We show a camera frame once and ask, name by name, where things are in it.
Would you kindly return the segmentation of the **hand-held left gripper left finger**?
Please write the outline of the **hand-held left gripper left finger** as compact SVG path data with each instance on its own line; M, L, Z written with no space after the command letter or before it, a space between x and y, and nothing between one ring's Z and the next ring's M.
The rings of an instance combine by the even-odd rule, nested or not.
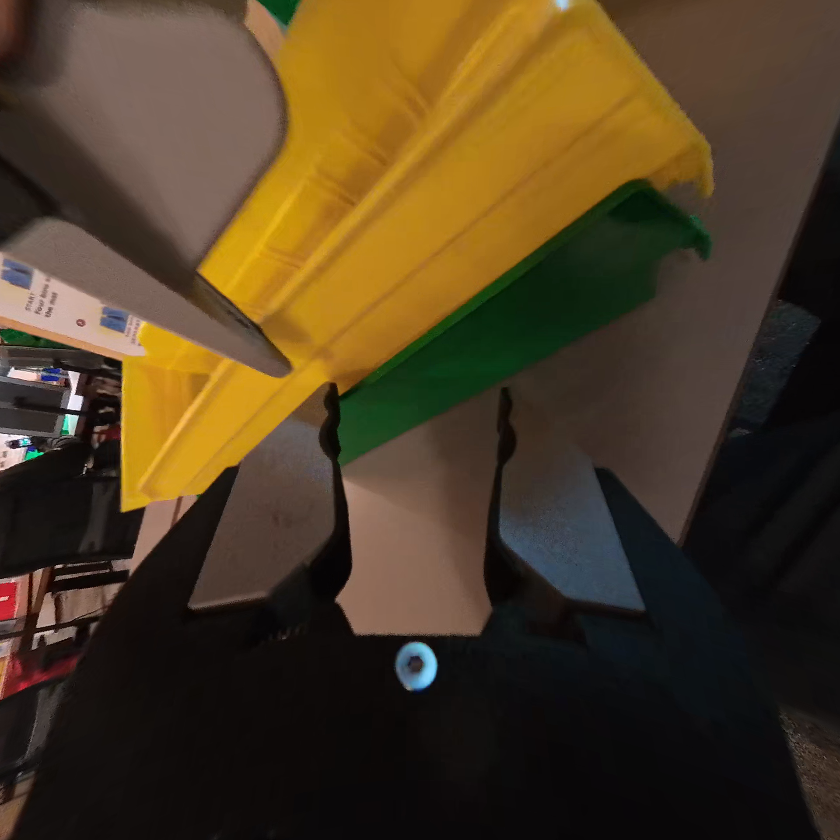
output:
M327 624L352 571L340 397L318 388L240 463L189 601L195 618Z

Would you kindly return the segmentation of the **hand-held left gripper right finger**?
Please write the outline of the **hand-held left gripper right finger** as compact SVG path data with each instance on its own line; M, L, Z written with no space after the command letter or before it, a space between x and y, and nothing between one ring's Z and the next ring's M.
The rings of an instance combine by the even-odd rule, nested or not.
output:
M643 613L645 605L592 460L511 388L499 394L487 520L493 607Z

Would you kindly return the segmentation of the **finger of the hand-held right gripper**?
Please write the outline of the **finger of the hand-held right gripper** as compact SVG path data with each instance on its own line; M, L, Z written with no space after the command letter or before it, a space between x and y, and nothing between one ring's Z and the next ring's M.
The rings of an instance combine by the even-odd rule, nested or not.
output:
M275 378L291 372L287 357L253 320L178 261L165 261L157 271L143 268L60 218L37 218L4 240L2 250L226 359Z
M280 151L250 2L15 2L2 160L116 249L195 269Z

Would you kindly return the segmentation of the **green plastic bin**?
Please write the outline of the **green plastic bin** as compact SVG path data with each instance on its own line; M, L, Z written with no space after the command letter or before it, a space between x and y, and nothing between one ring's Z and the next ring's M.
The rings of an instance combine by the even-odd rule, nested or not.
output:
M711 254L645 181L594 205L340 398L346 466L652 299L663 259Z

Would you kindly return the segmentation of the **yellow plastic bin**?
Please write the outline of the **yellow plastic bin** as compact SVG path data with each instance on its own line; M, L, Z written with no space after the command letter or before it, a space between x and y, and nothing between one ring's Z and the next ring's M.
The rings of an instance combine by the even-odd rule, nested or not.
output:
M597 2L300 2L272 62L286 141L198 270L291 372L147 324L125 511L204 492L620 187L713 190L708 141Z

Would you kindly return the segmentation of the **printed instruction sheet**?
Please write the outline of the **printed instruction sheet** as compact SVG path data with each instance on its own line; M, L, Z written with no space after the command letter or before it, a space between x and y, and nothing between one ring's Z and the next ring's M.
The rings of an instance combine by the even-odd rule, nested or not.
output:
M130 356L143 356L144 322L69 286L40 269L1 254L1 317L83 339Z

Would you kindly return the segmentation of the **person's leg in dark trousers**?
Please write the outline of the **person's leg in dark trousers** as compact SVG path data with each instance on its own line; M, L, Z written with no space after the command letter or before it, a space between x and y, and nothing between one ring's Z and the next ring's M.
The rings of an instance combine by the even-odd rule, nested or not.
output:
M730 437L684 543L780 703L838 726L838 413Z

